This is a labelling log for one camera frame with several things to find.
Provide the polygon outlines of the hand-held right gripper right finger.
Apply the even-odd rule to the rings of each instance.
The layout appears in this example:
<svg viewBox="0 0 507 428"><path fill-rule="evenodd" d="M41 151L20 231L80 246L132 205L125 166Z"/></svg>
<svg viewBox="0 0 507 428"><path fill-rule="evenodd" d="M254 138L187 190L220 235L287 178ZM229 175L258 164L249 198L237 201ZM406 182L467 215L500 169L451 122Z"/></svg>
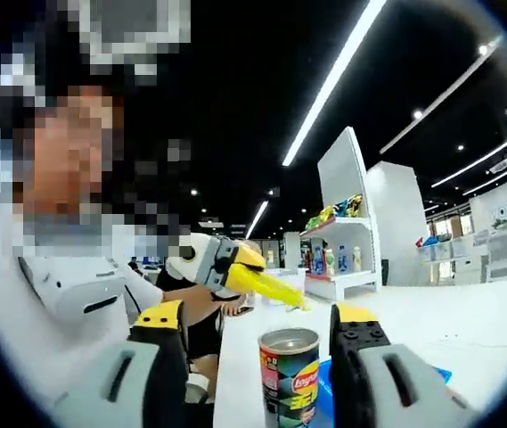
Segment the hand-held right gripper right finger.
<svg viewBox="0 0 507 428"><path fill-rule="evenodd" d="M471 427L476 411L435 367L393 344L369 310L331 306L330 383L336 427Z"/></svg>

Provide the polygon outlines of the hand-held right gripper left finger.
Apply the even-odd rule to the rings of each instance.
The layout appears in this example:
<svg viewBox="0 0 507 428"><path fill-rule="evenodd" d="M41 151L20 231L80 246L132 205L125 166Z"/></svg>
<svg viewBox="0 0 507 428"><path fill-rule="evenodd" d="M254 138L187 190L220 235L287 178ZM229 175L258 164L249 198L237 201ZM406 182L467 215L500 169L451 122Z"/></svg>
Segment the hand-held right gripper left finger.
<svg viewBox="0 0 507 428"><path fill-rule="evenodd" d="M188 380L184 304L146 309L56 401L57 427L182 427Z"/></svg>

